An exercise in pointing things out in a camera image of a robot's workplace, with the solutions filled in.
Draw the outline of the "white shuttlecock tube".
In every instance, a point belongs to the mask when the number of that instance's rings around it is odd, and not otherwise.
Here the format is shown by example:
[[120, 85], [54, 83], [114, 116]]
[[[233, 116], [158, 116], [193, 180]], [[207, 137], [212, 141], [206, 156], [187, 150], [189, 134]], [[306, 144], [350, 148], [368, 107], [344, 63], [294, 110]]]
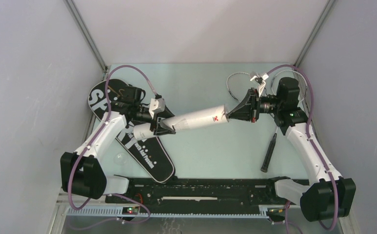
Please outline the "white shuttlecock tube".
[[[159, 121], [162, 127], [168, 126], [177, 132], [207, 127], [216, 124], [228, 123], [225, 105], [203, 109]], [[150, 130], [150, 124], [136, 125], [132, 131], [136, 140], [158, 137]]]

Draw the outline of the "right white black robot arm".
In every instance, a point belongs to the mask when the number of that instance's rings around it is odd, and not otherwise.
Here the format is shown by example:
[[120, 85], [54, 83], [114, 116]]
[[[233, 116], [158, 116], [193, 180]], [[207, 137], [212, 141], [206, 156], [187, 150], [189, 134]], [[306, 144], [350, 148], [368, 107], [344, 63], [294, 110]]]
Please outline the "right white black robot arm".
[[309, 117], [299, 106], [299, 82], [283, 77], [274, 95], [262, 94], [266, 79], [253, 75], [258, 83], [227, 115], [229, 119], [256, 122], [260, 114], [272, 114], [274, 122], [299, 154], [308, 176], [308, 185], [288, 177], [275, 177], [265, 190], [268, 202], [277, 204], [286, 199], [300, 206], [310, 221], [339, 219], [349, 215], [356, 192], [351, 178], [344, 178], [333, 166], [314, 135]]

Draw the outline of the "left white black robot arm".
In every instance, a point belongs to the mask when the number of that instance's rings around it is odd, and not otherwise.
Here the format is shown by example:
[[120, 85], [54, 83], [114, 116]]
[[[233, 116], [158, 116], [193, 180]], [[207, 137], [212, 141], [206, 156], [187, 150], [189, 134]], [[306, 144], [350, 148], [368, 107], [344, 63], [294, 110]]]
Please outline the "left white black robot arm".
[[102, 165], [109, 146], [117, 141], [157, 183], [165, 183], [175, 175], [175, 166], [161, 140], [137, 140], [134, 130], [151, 124], [146, 92], [127, 84], [97, 85], [90, 91], [88, 105], [99, 120], [91, 135], [72, 153], [60, 158], [62, 189], [74, 195], [98, 199], [117, 193], [124, 203], [135, 199], [136, 190], [129, 180], [110, 172]]

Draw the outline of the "left white badminton racket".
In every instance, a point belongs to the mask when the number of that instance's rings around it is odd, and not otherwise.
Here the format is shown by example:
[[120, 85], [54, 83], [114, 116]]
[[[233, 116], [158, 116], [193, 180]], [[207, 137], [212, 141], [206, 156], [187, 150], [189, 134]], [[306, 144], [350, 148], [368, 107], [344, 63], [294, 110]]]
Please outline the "left white badminton racket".
[[[249, 76], [249, 73], [246, 73], [246, 72], [234, 72], [232, 73], [231, 75], [229, 75], [226, 79], [226, 88], [227, 88], [227, 91], [228, 93], [230, 94], [230, 96], [236, 100], [237, 102], [240, 102], [240, 100], [231, 92], [230, 90], [230, 87], [229, 87], [229, 80], [231, 77], [233, 77], [234, 75], [248, 75]], [[270, 140], [270, 143], [269, 143], [269, 146], [268, 146], [268, 150], [266, 152], [266, 155], [265, 155], [265, 158], [264, 158], [264, 161], [263, 161], [263, 164], [261, 166], [261, 171], [264, 172], [264, 173], [267, 173], [268, 172], [268, 168], [269, 168], [269, 164], [271, 162], [271, 158], [272, 158], [272, 155], [273, 155], [273, 151], [274, 151], [274, 148], [275, 148], [275, 145], [276, 145], [276, 140], [277, 140], [277, 135], [278, 135], [278, 130], [279, 130], [279, 127], [276, 127], [275, 129], [275, 132], [274, 132], [274, 135], [272, 137], [272, 139]]]

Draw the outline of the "white badminton racket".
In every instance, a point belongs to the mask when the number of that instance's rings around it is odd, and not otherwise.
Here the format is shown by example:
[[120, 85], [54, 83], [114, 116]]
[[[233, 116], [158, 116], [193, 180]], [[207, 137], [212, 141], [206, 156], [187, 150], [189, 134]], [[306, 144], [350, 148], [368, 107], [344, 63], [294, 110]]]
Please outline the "white badminton racket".
[[300, 89], [298, 101], [299, 102], [304, 101], [305, 98], [306, 98], [306, 94], [307, 94], [307, 82], [306, 82], [305, 78], [303, 77], [303, 75], [301, 73], [299, 73], [298, 71], [292, 70], [292, 69], [282, 70], [282, 71], [277, 72], [274, 75], [274, 77], [271, 81], [271, 85], [270, 85], [270, 89], [272, 91], [272, 94], [274, 94], [274, 95], [277, 94], [279, 82], [282, 78], [285, 78], [285, 77], [290, 77], [290, 78], [293, 78], [293, 79], [298, 81], [298, 86], [299, 86], [299, 89]]
[[[230, 96], [236, 100], [237, 102], [240, 102], [240, 100], [231, 92], [230, 90], [230, 87], [229, 87], [229, 80], [231, 77], [233, 77], [234, 75], [248, 75], [249, 76], [249, 73], [246, 73], [246, 72], [234, 72], [232, 73], [231, 75], [229, 75], [226, 79], [226, 88], [227, 88], [227, 91], [228, 93], [230, 94]], [[276, 145], [276, 140], [277, 140], [277, 135], [278, 135], [278, 130], [279, 130], [279, 127], [276, 127], [275, 129], [275, 132], [274, 132], [274, 135], [272, 137], [272, 139], [270, 140], [270, 143], [269, 143], [269, 146], [268, 146], [268, 150], [266, 152], [266, 155], [265, 155], [265, 158], [264, 158], [264, 161], [263, 161], [263, 164], [261, 166], [261, 171], [264, 172], [264, 173], [267, 173], [268, 172], [268, 168], [269, 168], [269, 164], [271, 162], [271, 158], [272, 158], [272, 155], [273, 155], [273, 151], [274, 151], [274, 148], [275, 148], [275, 145]]]

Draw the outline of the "right white badminton racket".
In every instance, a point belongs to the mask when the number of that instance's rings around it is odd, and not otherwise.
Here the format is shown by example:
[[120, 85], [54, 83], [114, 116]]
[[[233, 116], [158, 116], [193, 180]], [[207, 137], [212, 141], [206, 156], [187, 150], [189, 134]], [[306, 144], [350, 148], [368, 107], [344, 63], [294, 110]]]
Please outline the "right white badminton racket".
[[274, 94], [274, 95], [277, 94], [279, 82], [282, 78], [285, 78], [285, 77], [290, 77], [290, 78], [293, 78], [293, 79], [298, 81], [298, 86], [299, 86], [299, 89], [300, 89], [298, 101], [299, 102], [304, 101], [305, 98], [306, 98], [306, 94], [307, 94], [307, 82], [306, 82], [305, 78], [303, 77], [303, 75], [301, 73], [299, 73], [298, 71], [292, 70], [292, 69], [282, 70], [282, 71], [277, 72], [274, 75], [274, 77], [271, 81], [271, 85], [270, 85], [270, 89], [272, 91], [272, 94]]

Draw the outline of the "black racket cover bag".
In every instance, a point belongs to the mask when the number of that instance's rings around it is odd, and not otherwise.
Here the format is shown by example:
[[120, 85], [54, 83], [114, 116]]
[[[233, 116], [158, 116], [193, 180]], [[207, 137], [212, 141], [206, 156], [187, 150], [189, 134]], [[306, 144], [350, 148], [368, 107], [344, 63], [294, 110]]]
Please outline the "black racket cover bag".
[[[98, 120], [101, 120], [107, 112], [105, 84], [106, 81], [102, 81], [95, 85], [88, 97], [88, 105]], [[155, 182], [165, 183], [175, 175], [175, 166], [158, 137], [135, 139], [133, 129], [143, 123], [139, 120], [130, 121], [128, 126], [116, 136], [116, 141]]]

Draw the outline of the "left electronics board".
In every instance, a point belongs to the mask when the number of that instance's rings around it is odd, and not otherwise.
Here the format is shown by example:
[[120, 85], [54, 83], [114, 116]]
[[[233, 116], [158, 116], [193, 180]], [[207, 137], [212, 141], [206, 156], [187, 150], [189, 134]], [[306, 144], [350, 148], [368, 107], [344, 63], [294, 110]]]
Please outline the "left electronics board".
[[140, 210], [140, 206], [123, 207], [122, 214], [123, 215], [138, 215], [139, 210]]

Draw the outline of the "electronics board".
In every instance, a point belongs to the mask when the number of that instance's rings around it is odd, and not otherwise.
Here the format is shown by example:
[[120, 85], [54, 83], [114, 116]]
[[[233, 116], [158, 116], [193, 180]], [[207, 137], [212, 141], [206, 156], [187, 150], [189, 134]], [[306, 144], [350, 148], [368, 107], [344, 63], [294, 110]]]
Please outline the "electronics board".
[[123, 215], [138, 215], [139, 210], [140, 210], [140, 206], [123, 207], [122, 214]]
[[268, 220], [274, 224], [283, 224], [285, 221], [284, 209], [269, 209], [267, 216]]

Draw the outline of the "right electronics board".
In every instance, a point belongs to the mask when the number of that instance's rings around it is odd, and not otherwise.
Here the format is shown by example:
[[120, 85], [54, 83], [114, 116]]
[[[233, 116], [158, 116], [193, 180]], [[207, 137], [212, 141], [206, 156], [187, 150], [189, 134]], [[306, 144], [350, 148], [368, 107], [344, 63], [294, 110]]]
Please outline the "right electronics board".
[[284, 209], [269, 209], [267, 216], [268, 220], [274, 224], [283, 224], [285, 221]]

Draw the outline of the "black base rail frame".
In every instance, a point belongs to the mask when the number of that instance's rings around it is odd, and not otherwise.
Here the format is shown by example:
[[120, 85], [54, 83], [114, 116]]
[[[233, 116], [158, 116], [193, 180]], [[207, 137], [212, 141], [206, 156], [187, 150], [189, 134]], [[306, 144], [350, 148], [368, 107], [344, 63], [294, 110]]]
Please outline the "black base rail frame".
[[122, 209], [140, 206], [141, 216], [268, 218], [269, 209], [298, 206], [273, 193], [272, 179], [180, 178], [160, 184], [131, 178], [123, 197], [105, 194], [98, 199], [115, 205], [119, 217], [136, 216], [123, 215]]

